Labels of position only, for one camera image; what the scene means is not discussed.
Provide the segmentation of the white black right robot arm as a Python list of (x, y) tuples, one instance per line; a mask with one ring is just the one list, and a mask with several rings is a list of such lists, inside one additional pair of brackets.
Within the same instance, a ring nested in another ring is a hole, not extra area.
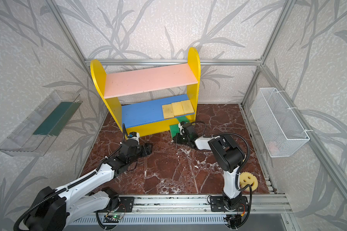
[(249, 159), (249, 143), (241, 135), (232, 132), (199, 136), (194, 129), (194, 124), (197, 124), (197, 121), (182, 121), (177, 125), (171, 125), (170, 133), (173, 142), (195, 150), (212, 151), (224, 173), (222, 196), (224, 209), (234, 211), (240, 204), (250, 206), (250, 202), (242, 203), (241, 200), (244, 199), (242, 191), (251, 190), (252, 186), (249, 184), (243, 188), (240, 186), (240, 171)]

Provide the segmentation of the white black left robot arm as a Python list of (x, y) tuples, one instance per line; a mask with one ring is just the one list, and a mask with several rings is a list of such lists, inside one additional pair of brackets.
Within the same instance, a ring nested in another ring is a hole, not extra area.
[(137, 138), (125, 140), (86, 175), (55, 189), (42, 189), (31, 207), (14, 223), (13, 230), (19, 231), (24, 223), (29, 231), (61, 231), (92, 212), (117, 210), (121, 202), (113, 189), (105, 187), (95, 194), (90, 194), (91, 191), (126, 172), (132, 163), (149, 156), (152, 149), (151, 143), (140, 145)]

